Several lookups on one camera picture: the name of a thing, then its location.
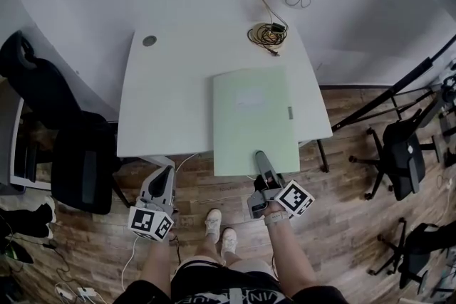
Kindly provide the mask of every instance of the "black office chair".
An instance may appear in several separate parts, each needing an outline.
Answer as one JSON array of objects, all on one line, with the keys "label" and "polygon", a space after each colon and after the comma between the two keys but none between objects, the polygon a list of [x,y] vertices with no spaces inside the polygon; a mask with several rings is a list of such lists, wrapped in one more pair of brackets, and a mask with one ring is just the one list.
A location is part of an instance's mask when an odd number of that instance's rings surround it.
[{"label": "black office chair", "polygon": [[403,224],[403,229],[397,246],[386,241],[381,235],[377,237],[394,251],[393,256],[377,271],[369,270],[368,274],[376,276],[393,264],[393,269],[388,270],[388,275],[400,272],[399,288],[404,289],[409,282],[415,281],[418,283],[418,294],[421,294],[425,289],[428,272],[425,271],[421,276],[418,274],[428,263],[431,252],[453,247],[456,244],[456,221],[442,227],[421,223],[410,232],[407,239],[405,239],[407,221],[400,218],[399,222]]},{"label": "black office chair", "polygon": [[[0,49],[0,74],[8,78],[37,120],[58,130],[52,154],[52,195],[74,208],[107,214],[114,189],[129,207],[113,178],[121,166],[115,154],[115,130],[101,115],[79,108],[65,78],[52,63],[35,57],[20,31]],[[31,181],[33,174],[33,167],[28,167],[26,176]]]},{"label": "black office chair", "polygon": [[383,133],[383,146],[372,128],[367,130],[372,135],[378,151],[378,160],[358,159],[349,157],[350,162],[370,164],[377,168],[378,175],[371,193],[366,193],[366,200],[371,200],[377,193],[378,187],[385,174],[388,175],[392,186],[388,187],[394,191],[395,198],[402,200],[411,192],[416,194],[420,189],[420,182],[425,177],[425,161],[423,150],[434,150],[437,160],[440,161],[440,150],[432,137],[432,143],[420,144],[416,130],[428,123],[430,113],[436,113],[435,108],[421,112],[419,109],[410,119],[400,120],[386,127]]}]

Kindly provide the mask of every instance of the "person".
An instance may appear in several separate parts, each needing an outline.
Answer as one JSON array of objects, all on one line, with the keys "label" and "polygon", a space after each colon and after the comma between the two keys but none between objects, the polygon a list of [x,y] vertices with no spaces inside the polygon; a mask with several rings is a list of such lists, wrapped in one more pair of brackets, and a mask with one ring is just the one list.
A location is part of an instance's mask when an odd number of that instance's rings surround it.
[{"label": "person", "polygon": [[221,256],[217,254],[215,244],[222,214],[213,209],[205,221],[204,241],[195,256],[177,268],[172,281],[169,243],[152,242],[140,279],[131,283],[114,303],[347,304],[338,289],[318,284],[282,206],[269,202],[265,217],[278,281],[265,261],[243,260],[236,254],[234,229],[223,231]]}]

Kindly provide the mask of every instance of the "desk lamp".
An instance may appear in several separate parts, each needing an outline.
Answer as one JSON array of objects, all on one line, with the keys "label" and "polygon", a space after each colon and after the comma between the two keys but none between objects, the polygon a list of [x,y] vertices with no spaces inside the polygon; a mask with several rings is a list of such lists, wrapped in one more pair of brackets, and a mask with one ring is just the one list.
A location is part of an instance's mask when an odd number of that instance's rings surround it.
[{"label": "desk lamp", "polygon": [[[266,0],[262,0],[266,10],[268,11],[269,23],[258,23],[252,29],[247,32],[249,40],[258,46],[265,48],[273,56],[279,56],[279,53],[275,51],[281,47],[285,41],[286,33],[288,32],[288,24],[266,3]],[[282,3],[293,8],[293,9],[304,9],[311,4],[312,0],[282,0]],[[272,15],[274,15],[280,23],[273,22]]]}]

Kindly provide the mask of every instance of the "power strip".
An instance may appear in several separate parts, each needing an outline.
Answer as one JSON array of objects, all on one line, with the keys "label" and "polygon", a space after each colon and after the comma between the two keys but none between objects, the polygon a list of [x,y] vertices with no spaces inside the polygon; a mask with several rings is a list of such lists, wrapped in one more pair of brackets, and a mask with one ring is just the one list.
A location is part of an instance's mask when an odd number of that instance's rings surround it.
[{"label": "power strip", "polygon": [[94,297],[97,296],[97,293],[94,288],[78,288],[79,295],[84,297]]},{"label": "power strip", "polygon": [[68,300],[73,300],[73,294],[71,292],[61,289],[61,288],[56,288],[56,290],[60,296],[63,296],[64,298],[67,298]]}]

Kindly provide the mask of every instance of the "person's hand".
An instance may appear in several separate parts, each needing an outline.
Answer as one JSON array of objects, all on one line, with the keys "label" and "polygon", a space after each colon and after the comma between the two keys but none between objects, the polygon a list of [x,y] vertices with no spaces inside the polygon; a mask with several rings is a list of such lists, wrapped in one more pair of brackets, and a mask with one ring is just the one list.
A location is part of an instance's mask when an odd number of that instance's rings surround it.
[{"label": "person's hand", "polygon": [[277,201],[268,201],[268,207],[264,210],[264,216],[268,216],[276,211],[285,211],[285,208],[277,203]]},{"label": "person's hand", "polygon": [[168,232],[168,234],[167,234],[167,237],[168,237],[168,239],[169,239],[170,241],[175,240],[175,239],[176,239],[176,236],[177,236],[177,234],[176,234],[176,232],[175,232],[174,229],[171,229],[171,230]]}]

